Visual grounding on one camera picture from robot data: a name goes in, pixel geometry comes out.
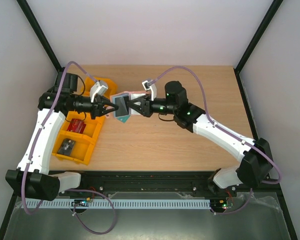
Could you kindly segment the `pink card holder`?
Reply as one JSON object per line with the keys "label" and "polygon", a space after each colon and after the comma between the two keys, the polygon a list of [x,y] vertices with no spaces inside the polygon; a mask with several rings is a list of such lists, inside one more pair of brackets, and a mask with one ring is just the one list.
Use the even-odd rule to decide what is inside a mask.
{"label": "pink card holder", "polygon": [[113,112],[107,113],[106,117],[109,118],[112,115],[115,119],[122,123],[125,123],[132,115],[140,115],[136,110],[128,106],[128,102],[132,101],[132,106],[140,106],[142,99],[148,97],[145,91],[123,91],[115,95],[110,96],[110,102],[118,106],[115,110],[114,106],[107,106],[107,110],[113,110]]}

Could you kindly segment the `teal credit card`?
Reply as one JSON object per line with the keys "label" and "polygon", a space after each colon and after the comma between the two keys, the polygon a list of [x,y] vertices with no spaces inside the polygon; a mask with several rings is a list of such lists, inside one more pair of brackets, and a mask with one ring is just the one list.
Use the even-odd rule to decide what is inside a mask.
{"label": "teal credit card", "polygon": [[111,96],[111,102],[115,104],[118,109],[114,111],[113,116],[122,123],[125,123],[130,117],[130,110],[127,102],[130,100],[128,92],[122,92]]}

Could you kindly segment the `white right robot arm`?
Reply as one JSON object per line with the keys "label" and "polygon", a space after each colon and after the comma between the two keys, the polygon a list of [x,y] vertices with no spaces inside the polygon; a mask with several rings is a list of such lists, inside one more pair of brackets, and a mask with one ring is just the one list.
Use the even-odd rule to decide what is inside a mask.
{"label": "white right robot arm", "polygon": [[151,117],[152,114],[173,115],[176,124],[205,137],[229,152],[238,164],[217,169],[208,183],[208,191],[219,196],[227,187],[244,184],[257,188],[272,169],[272,153],[267,140],[245,137],[220,124],[208,113],[189,102],[187,91],[179,81],[164,86],[165,97],[156,96],[156,88],[147,92],[130,92],[126,106],[136,114]]}

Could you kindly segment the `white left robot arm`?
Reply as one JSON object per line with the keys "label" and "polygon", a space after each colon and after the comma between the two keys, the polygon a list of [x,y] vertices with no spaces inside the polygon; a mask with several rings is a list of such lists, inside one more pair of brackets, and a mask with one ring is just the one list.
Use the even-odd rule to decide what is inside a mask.
{"label": "white left robot arm", "polygon": [[110,96],[118,86],[111,79],[87,77],[76,94],[77,74],[59,72],[54,85],[38,101],[33,135],[15,170],[5,180],[22,200],[54,200],[59,193],[75,189],[82,175],[65,171],[50,175],[51,156],[82,161],[87,165],[106,115],[117,109]]}

